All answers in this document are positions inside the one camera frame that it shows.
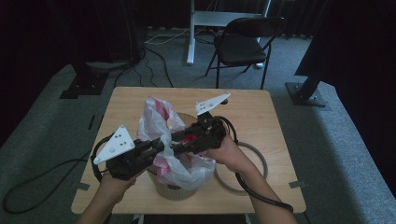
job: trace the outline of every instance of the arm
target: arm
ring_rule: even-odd
[[[79,217],[77,224],[105,223],[113,207],[122,200],[125,191],[134,185],[139,175],[125,181],[113,178],[109,172],[104,172],[98,190]]]
[[[206,156],[225,164],[232,172],[240,174],[253,191],[266,198],[281,202],[262,177],[256,165],[243,153],[229,135],[224,137],[220,148],[208,150]],[[249,197],[261,224],[297,223],[290,211],[264,203],[252,196]]]

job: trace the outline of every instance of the black chair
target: black chair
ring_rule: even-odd
[[[210,69],[217,69],[217,89],[220,68],[246,66],[247,68],[242,72],[245,73],[251,65],[265,62],[262,89],[271,56],[271,43],[278,35],[281,35],[284,27],[285,20],[281,17],[239,18],[230,21],[222,35],[218,35],[214,39],[216,50],[206,69],[205,76]],[[257,42],[258,37],[269,37],[264,47]],[[218,56],[217,66],[211,67],[216,56]]]

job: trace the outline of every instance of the pink plastic bag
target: pink plastic bag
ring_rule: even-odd
[[[154,160],[160,183],[193,190],[203,186],[213,175],[216,161],[192,153],[175,157],[171,148],[171,133],[185,128],[186,125],[169,102],[149,97],[139,121],[137,138],[148,141],[161,137],[164,151],[158,153]]]

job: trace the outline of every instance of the cable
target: cable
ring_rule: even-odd
[[[155,87],[158,87],[158,86],[154,83],[154,81],[153,81],[153,79],[154,79],[154,71],[152,71],[152,68],[149,66],[149,59],[148,59],[147,57],[145,57],[145,59],[146,59],[146,67],[151,71],[151,79],[150,79],[150,82],[151,82],[151,84],[153,84]]]
[[[227,127],[233,131],[233,140],[235,141],[235,143],[237,145],[239,145],[237,137],[236,137],[235,128],[233,127],[231,122],[229,120],[227,120],[226,118],[224,118],[224,117],[215,117],[215,118],[218,118],[218,119],[222,120],[227,125]],[[293,207],[290,204],[282,203],[282,202],[278,202],[278,201],[274,201],[272,199],[266,198],[266,197],[258,194],[254,190],[250,189],[248,187],[248,185],[245,184],[245,182],[243,181],[243,179],[242,179],[240,174],[235,173],[235,177],[238,180],[238,183],[241,185],[242,189],[244,189],[250,196],[252,196],[252,197],[254,197],[254,198],[256,198],[256,199],[258,199],[258,200],[260,200],[262,202],[269,203],[269,204],[271,204],[273,206],[277,206],[277,207],[282,207],[282,208],[288,209],[289,211],[291,211],[293,213]]]
[[[44,173],[42,173],[42,174],[40,174],[40,175],[34,176],[33,178],[27,179],[27,180],[21,182],[20,184],[14,186],[13,188],[11,188],[11,189],[6,193],[6,196],[5,196],[4,199],[3,199],[3,210],[6,211],[7,213],[17,215],[17,214],[22,214],[22,213],[26,213],[26,212],[32,211],[33,209],[37,208],[37,207],[40,206],[42,203],[44,203],[44,202],[56,191],[57,188],[59,188],[59,187],[61,186],[61,184],[64,182],[64,180],[69,176],[69,174],[73,171],[73,169],[74,169],[81,161],[87,161],[87,160],[83,160],[83,158],[85,158],[86,156],[88,156],[88,155],[90,154],[90,152],[91,152],[90,150],[87,151],[87,152],[86,152],[82,157],[80,157],[79,159],[73,159],[73,160],[69,160],[69,161],[64,161],[64,162],[62,162],[62,163],[60,163],[60,164],[58,164],[58,165],[55,165],[54,167],[50,168],[48,171],[45,171]],[[25,186],[25,185],[27,185],[27,184],[29,184],[29,183],[31,183],[31,182],[37,180],[38,178],[41,178],[42,176],[44,176],[44,175],[48,174],[49,172],[53,171],[54,169],[56,169],[56,168],[58,168],[58,167],[60,167],[60,166],[63,166],[63,165],[65,165],[65,164],[67,164],[67,163],[69,163],[69,162],[72,162],[72,161],[75,161],[76,163],[70,168],[69,171],[67,171],[67,173],[64,175],[64,177],[61,179],[61,181],[59,181],[58,184],[56,184],[56,186],[49,192],[49,194],[48,194],[47,196],[45,196],[40,202],[34,204],[33,206],[31,206],[31,207],[29,207],[29,208],[22,209],[22,210],[19,210],[19,211],[17,211],[17,210],[12,210],[11,208],[8,207],[8,199],[9,199],[9,197],[10,197],[10,194],[11,194],[14,190],[19,189],[19,188],[21,188],[21,187],[23,187],[23,186]]]
[[[100,140],[100,141],[96,144],[96,146],[93,148],[92,154],[91,154],[91,156],[90,156],[93,174],[95,175],[96,179],[97,179],[99,182],[101,182],[101,180],[102,180],[101,171],[99,171],[99,167],[98,167],[97,165],[95,165],[93,161],[94,161],[95,158],[96,158],[96,153],[98,152],[99,147],[100,147],[103,143],[108,142],[108,141],[110,140],[111,136],[113,136],[113,134],[114,134],[114,133],[112,133],[111,135],[109,135],[109,136],[107,136],[107,137],[102,138],[102,140]]]
[[[138,71],[136,71],[136,67],[134,68],[134,71],[137,73],[137,75],[139,76],[139,83],[140,83],[140,86],[141,87],[144,87],[143,86],[143,83],[142,83],[142,75],[138,72]]]
[[[245,184],[245,182],[242,179],[240,174],[235,173],[235,176],[236,176],[236,179],[238,180],[238,183],[241,185],[242,189],[244,189],[249,195],[253,196],[254,198],[256,198],[262,202],[269,203],[269,204],[277,206],[277,207],[282,207],[282,208],[288,209],[291,213],[293,213],[293,207],[290,204],[278,202],[278,201],[266,198],[266,197],[256,193],[255,191],[250,189],[248,187],[248,185]]]
[[[118,74],[117,77],[116,77],[116,80],[114,80],[113,89],[115,89],[115,88],[117,87],[117,81],[119,80],[119,78],[120,78],[123,74],[125,74],[125,72],[126,72],[127,70],[132,69],[132,68],[134,68],[134,66],[125,68],[125,69],[123,69],[122,71],[119,72],[119,74]]]
[[[201,44],[213,45],[213,41],[208,41],[202,38],[195,37],[195,41]]]
[[[175,39],[176,37],[178,37],[178,36],[180,36],[180,35],[183,35],[184,33],[186,33],[186,32],[189,31],[189,30],[190,30],[190,28],[184,30],[183,32],[181,32],[181,33],[178,34],[178,35],[156,35],[156,36],[152,37],[151,39],[145,41],[144,43],[145,43],[145,44],[150,44],[150,45],[161,45],[161,44],[166,44],[167,42],[169,42],[169,41]],[[155,39],[155,38],[157,38],[157,37],[160,37],[160,36],[172,36],[172,37],[169,38],[169,39],[167,39],[167,40],[165,40],[165,41],[163,41],[163,42],[161,42],[161,43],[151,43],[151,42],[150,42],[151,40],[153,40],[153,39]]]
[[[166,66],[166,60],[165,60],[165,58],[164,58],[161,54],[155,52],[155,51],[152,50],[152,49],[147,48],[146,46],[145,46],[145,49],[148,49],[149,51],[151,51],[152,53],[156,54],[158,57],[160,57],[161,59],[163,59],[163,64],[164,64],[164,67],[165,67],[165,74],[166,74],[166,77],[168,78],[169,84],[171,85],[171,87],[174,88],[174,86],[173,86],[173,84],[172,84],[172,81],[171,81],[171,78],[169,77],[168,67]]]
[[[255,152],[257,156],[259,156],[260,160],[262,161],[262,168],[263,168],[262,176],[266,179],[268,176],[268,164],[267,164],[267,161],[265,160],[264,156],[260,153],[260,151],[257,148],[255,148],[254,146],[252,146],[248,143],[244,143],[244,142],[238,142],[238,146],[247,147],[248,149],[251,149],[253,152]],[[217,169],[215,169],[214,175],[224,188],[226,188],[232,192],[236,192],[236,193],[245,193],[245,191],[243,189],[235,189],[235,188],[227,185],[219,176]]]
[[[306,218],[306,221],[308,222],[308,224],[312,224],[311,220],[308,217],[308,214],[306,212],[303,212],[304,217]]]

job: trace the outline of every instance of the chair backrest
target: chair backrest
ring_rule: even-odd
[[[238,34],[247,37],[265,37],[280,35],[285,27],[282,17],[238,18],[230,21],[224,29],[226,34]]]

